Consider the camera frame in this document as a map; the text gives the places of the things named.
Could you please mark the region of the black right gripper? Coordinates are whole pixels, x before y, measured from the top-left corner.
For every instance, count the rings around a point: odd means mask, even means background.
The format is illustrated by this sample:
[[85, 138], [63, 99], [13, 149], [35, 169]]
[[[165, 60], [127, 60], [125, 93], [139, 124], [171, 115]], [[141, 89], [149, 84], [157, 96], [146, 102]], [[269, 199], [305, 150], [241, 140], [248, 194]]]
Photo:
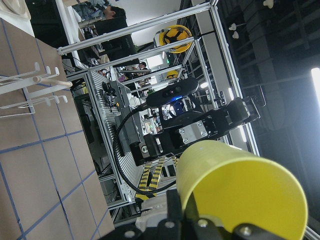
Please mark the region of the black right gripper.
[[186, 107], [177, 99], [159, 108], [162, 130], [146, 134], [143, 141], [129, 144], [136, 166], [153, 162], [161, 155], [179, 155], [190, 145], [205, 139], [217, 140], [239, 126], [260, 118], [251, 97], [236, 97], [230, 103], [207, 112], [196, 101]]

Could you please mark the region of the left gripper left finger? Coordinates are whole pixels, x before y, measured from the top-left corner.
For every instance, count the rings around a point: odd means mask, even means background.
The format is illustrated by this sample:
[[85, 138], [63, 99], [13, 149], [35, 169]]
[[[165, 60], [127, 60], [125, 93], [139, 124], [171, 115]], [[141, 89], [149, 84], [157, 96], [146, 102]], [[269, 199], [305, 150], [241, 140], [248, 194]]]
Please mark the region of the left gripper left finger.
[[102, 240], [198, 240], [193, 222], [184, 217], [177, 190], [146, 200], [133, 224], [116, 227]]

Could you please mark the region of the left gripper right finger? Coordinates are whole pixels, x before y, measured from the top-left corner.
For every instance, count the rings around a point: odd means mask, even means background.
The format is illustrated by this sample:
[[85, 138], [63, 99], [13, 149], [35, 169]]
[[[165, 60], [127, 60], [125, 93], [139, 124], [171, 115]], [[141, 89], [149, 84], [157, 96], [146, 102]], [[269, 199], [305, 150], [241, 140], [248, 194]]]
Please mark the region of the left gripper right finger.
[[251, 223], [241, 223], [231, 232], [208, 218], [199, 219], [200, 240], [284, 240], [285, 238]]

